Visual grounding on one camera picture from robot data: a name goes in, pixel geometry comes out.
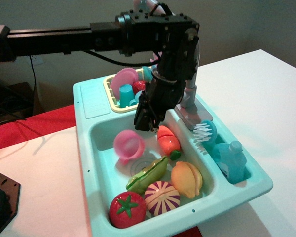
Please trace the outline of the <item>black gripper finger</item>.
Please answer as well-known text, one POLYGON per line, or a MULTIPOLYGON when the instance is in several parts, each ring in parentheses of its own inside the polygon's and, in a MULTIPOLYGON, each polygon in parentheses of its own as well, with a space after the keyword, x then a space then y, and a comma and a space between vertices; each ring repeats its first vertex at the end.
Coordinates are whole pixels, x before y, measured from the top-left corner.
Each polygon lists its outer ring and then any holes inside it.
POLYGON ((163 121, 163 114, 154 110, 149 103, 140 102, 137 106, 134 126, 139 131, 155 132, 163 121))

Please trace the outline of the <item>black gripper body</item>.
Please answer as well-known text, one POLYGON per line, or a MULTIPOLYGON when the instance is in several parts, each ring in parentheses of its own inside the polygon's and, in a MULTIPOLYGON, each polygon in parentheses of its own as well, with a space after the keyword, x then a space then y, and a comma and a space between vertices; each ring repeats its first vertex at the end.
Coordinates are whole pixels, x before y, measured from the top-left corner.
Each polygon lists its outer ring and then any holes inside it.
POLYGON ((140 96, 138 118, 146 112, 154 119, 163 119, 166 111, 174 108, 182 99, 186 81, 176 76, 163 77, 157 70, 151 74, 153 79, 140 96))

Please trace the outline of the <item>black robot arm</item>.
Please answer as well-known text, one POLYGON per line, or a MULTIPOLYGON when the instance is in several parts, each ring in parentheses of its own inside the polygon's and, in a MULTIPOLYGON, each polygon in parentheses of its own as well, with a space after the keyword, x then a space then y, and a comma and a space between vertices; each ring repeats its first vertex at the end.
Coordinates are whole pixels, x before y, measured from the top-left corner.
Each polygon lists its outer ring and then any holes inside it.
POLYGON ((113 22, 64 29, 10 30, 0 25, 0 63, 19 56, 74 51, 99 56, 100 52, 117 50, 127 57, 137 52, 161 52, 134 117, 136 130, 155 131, 166 111, 183 99, 186 84, 197 71, 198 29, 196 21, 171 11, 161 15, 128 11, 113 22))

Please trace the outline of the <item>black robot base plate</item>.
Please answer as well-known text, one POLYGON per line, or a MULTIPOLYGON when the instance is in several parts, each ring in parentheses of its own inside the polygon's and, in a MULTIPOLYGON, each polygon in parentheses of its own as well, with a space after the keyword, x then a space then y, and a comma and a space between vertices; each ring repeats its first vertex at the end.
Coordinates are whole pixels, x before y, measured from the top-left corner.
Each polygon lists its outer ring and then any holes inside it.
POLYGON ((0 173, 0 234, 17 215, 21 185, 0 173))

